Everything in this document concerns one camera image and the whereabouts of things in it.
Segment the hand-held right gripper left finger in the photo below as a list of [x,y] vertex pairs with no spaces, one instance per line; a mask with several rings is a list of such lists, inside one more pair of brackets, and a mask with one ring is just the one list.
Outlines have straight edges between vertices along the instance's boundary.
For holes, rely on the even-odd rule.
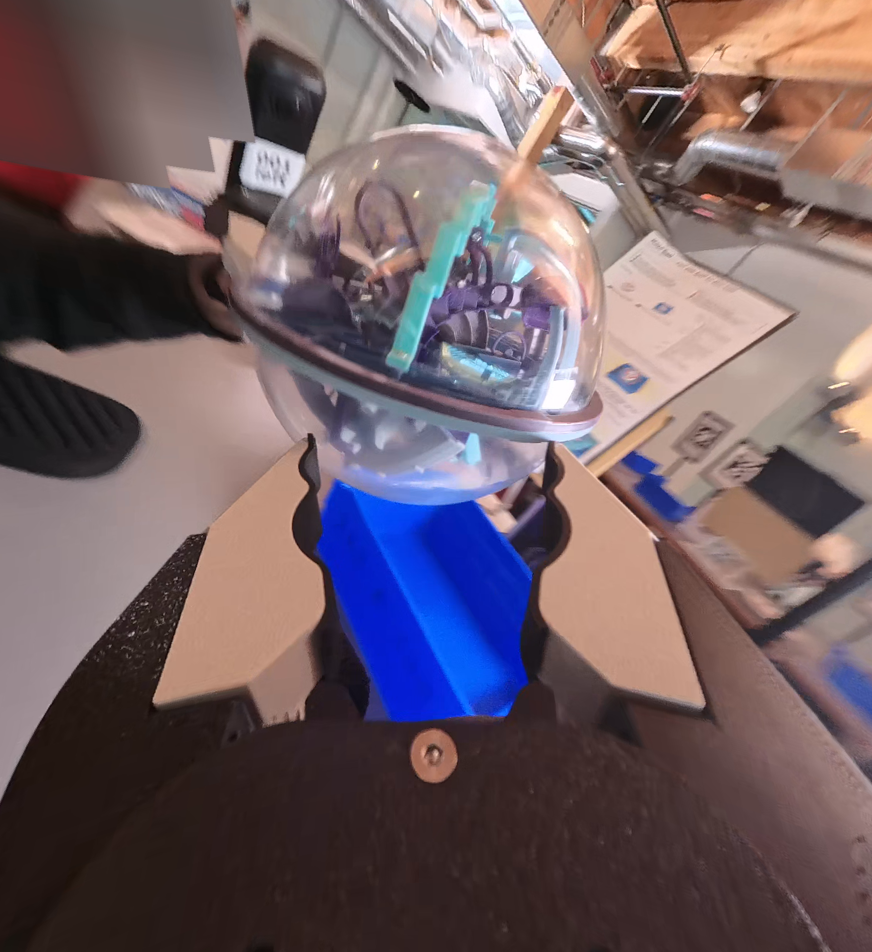
[[158,710],[227,699],[303,712],[319,680],[323,572],[293,533],[311,485],[291,446],[207,530],[162,673]]

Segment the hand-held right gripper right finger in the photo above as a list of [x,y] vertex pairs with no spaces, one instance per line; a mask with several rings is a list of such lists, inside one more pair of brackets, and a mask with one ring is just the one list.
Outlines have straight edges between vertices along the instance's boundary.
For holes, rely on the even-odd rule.
[[561,444],[543,476],[544,544],[523,626],[530,681],[560,715],[633,701],[686,715],[706,706],[657,542]]

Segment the blue plastic bin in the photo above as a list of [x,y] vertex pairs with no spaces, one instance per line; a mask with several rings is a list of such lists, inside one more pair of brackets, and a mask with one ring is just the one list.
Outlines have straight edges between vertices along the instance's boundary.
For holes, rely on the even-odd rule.
[[336,482],[319,555],[381,718],[505,717],[527,684],[532,573],[474,501],[407,505]]

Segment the clear plastic maze ball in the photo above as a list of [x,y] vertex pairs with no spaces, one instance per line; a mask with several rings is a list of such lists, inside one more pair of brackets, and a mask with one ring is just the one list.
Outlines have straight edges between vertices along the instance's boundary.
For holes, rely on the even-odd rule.
[[320,472],[446,505],[588,434],[605,341],[589,222],[497,140],[395,128],[324,158],[271,216],[229,303]]

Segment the person's left forearm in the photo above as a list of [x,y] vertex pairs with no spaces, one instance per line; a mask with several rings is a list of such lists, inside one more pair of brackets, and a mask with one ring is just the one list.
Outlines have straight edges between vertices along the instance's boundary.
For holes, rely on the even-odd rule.
[[76,232],[0,189],[0,348],[58,351],[202,335],[238,343],[220,255]]

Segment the small blue bin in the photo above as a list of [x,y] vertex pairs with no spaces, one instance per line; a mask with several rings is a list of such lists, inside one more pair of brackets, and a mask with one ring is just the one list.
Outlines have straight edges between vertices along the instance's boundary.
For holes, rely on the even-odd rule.
[[633,451],[621,459],[621,464],[637,476],[633,492],[662,520],[678,525],[697,511],[668,491],[667,478],[656,461]]

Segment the instruction sheet on stand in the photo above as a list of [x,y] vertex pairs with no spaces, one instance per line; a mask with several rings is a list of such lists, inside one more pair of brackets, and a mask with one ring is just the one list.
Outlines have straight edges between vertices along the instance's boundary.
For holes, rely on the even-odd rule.
[[658,411],[635,426],[630,432],[618,438],[611,446],[592,449],[585,457],[583,465],[596,478],[619,465],[623,458],[637,451],[645,442],[664,430],[673,417],[667,411]]

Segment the black mesh pad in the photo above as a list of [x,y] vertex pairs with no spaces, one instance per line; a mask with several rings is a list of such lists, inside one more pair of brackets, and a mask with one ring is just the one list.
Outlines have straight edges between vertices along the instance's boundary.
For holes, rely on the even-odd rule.
[[120,468],[141,435],[126,406],[0,355],[0,467],[97,478]]

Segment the printed instruction sheet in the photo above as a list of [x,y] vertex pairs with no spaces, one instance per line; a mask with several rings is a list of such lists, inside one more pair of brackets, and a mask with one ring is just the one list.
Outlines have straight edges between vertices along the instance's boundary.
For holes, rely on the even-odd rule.
[[615,445],[796,315],[695,264],[650,232],[605,272],[605,343],[593,451]]

